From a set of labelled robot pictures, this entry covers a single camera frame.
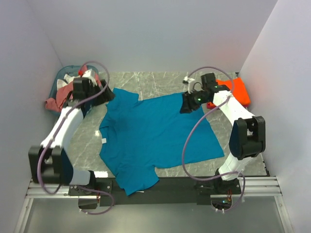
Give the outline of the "teal blue t shirt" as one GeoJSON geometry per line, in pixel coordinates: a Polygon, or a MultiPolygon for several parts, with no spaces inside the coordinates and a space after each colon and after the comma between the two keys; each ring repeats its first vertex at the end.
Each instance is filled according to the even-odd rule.
{"type": "Polygon", "coordinates": [[[139,100],[136,93],[113,92],[99,127],[100,158],[126,195],[155,185],[157,168],[224,156],[209,122],[202,120],[202,109],[180,113],[180,93],[139,100]]]}

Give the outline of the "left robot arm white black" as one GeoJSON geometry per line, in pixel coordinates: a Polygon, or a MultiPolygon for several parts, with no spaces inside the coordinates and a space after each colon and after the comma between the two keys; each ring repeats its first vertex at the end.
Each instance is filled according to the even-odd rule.
{"type": "Polygon", "coordinates": [[[60,116],[49,135],[38,146],[28,152],[32,179],[48,194],[47,184],[80,187],[86,195],[96,192],[94,171],[78,170],[68,158],[70,141],[92,107],[113,100],[115,94],[108,86],[109,80],[78,77],[72,82],[73,90],[65,96],[60,116]]]}

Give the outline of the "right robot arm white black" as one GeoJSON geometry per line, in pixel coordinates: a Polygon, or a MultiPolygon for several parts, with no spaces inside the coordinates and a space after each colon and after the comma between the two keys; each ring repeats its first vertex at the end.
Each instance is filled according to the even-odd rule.
{"type": "Polygon", "coordinates": [[[180,113],[191,113],[202,104],[213,103],[214,109],[221,110],[232,125],[229,139],[230,154],[211,178],[200,178],[211,182],[217,193],[231,189],[246,165],[265,150],[265,120],[249,112],[234,97],[233,88],[219,84],[213,73],[201,76],[200,91],[195,90],[196,80],[186,76],[183,84],[187,91],[182,94],[180,113]]]}

